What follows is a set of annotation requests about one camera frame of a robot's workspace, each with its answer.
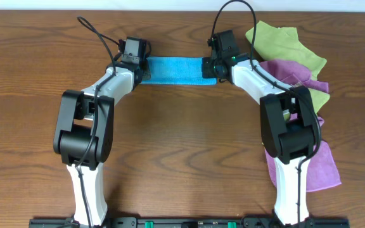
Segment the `blue microfiber cloth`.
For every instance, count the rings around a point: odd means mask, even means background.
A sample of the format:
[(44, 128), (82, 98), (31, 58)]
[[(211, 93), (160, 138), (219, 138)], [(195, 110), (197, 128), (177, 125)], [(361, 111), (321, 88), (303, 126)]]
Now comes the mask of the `blue microfiber cloth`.
[(202, 77), (202, 58), (160, 57), (148, 58), (150, 78), (142, 84), (212, 86), (215, 78)]

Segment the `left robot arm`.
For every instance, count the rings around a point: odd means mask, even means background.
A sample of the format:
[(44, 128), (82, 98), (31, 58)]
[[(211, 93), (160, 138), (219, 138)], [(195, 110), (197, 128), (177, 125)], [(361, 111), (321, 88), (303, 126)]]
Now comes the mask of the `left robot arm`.
[(67, 90), (61, 96), (53, 139), (54, 152), (72, 178), (75, 213), (65, 227), (101, 227), (108, 205), (103, 189), (103, 164), (113, 142), (114, 108), (150, 75), (150, 41), (120, 40), (105, 74), (93, 85)]

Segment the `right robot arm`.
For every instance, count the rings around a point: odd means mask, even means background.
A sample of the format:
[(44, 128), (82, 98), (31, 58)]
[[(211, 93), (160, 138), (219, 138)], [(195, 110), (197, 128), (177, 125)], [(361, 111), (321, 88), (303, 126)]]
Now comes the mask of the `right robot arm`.
[(203, 77), (228, 81), (259, 104), (262, 143), (276, 170), (275, 216), (283, 226), (305, 227), (306, 172), (321, 140), (308, 88), (280, 82), (241, 53), (231, 30), (213, 33), (207, 44), (211, 55), (203, 59)]

